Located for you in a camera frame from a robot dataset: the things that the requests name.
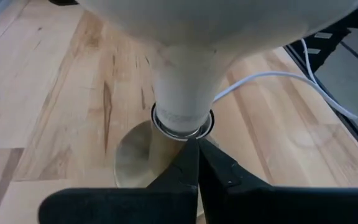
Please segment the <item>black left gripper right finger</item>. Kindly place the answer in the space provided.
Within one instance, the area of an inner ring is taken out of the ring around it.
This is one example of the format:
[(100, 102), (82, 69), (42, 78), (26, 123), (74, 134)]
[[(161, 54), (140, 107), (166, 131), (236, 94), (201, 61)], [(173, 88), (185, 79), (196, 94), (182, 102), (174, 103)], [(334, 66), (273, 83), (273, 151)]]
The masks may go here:
[(358, 188), (270, 185), (209, 141), (199, 145), (207, 223), (358, 224)]

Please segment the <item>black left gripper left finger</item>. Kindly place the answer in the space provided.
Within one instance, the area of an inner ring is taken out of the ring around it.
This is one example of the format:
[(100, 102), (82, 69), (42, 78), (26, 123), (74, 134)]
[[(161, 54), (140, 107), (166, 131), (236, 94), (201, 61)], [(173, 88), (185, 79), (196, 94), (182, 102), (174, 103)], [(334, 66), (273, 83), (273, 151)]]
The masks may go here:
[(69, 188), (45, 198), (39, 223), (196, 223), (200, 143), (188, 140), (144, 188)]

